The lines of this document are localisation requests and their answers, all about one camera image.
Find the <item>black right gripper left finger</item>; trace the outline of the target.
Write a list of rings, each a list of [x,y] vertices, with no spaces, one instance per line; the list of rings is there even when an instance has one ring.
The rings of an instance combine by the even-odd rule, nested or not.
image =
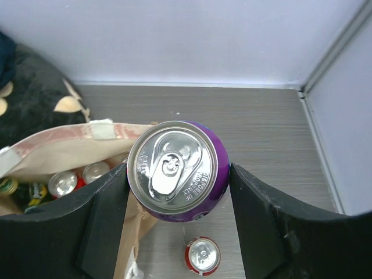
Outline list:
[[[26,214],[1,216],[1,278],[113,278],[126,164]]]

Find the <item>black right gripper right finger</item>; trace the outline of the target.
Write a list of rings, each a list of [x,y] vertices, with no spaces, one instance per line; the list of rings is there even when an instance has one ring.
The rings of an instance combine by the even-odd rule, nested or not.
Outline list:
[[[312,206],[237,164],[230,192],[246,278],[371,277],[371,213]]]

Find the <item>red cola can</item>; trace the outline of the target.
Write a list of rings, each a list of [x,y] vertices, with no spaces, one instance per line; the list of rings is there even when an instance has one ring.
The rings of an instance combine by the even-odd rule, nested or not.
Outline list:
[[[85,186],[84,180],[75,172],[61,171],[54,174],[48,181],[48,192],[53,199],[58,199]]]
[[[110,166],[106,162],[100,161],[92,163],[85,167],[82,173],[82,178],[86,184],[89,184],[102,177],[109,171]]]
[[[213,274],[219,267],[221,252],[214,240],[200,236],[187,243],[184,259],[190,272],[205,277]]]

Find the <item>tan jute canvas bag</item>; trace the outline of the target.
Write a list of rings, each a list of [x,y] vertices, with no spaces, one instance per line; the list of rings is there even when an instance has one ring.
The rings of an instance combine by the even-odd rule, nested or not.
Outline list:
[[[82,175],[86,166],[106,162],[110,171],[124,163],[134,141],[147,129],[142,124],[97,120],[60,126],[31,135],[1,150],[1,178],[17,179],[19,186],[9,196],[1,196],[1,216],[26,214],[30,201],[29,183],[43,183],[61,171]],[[143,278],[137,266],[140,239],[157,220],[146,213],[130,192],[113,278]]]

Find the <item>purple soda can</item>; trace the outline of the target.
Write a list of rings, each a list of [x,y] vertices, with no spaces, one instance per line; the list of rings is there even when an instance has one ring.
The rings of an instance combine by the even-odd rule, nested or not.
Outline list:
[[[127,179],[139,204],[169,222],[190,222],[209,214],[230,179],[228,153],[215,132],[194,121],[166,121],[135,141]]]

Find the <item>clear soda water bottle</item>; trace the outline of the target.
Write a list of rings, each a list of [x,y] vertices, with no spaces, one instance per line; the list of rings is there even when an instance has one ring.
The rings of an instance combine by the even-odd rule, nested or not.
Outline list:
[[[43,183],[29,183],[28,194],[30,201],[24,209],[25,213],[53,200],[48,187]]]

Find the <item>dark green glass bottle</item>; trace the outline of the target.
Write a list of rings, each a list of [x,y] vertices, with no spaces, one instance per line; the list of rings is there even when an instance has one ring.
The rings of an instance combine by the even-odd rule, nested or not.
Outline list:
[[[4,177],[1,178],[0,194],[1,196],[12,195],[18,188],[19,182],[17,179]]]

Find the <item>navy blue cloth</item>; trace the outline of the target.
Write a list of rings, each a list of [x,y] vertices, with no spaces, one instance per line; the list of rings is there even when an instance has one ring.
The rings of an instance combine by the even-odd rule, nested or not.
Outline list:
[[[15,64],[16,43],[0,33],[0,89],[3,89],[14,77],[16,72]]]

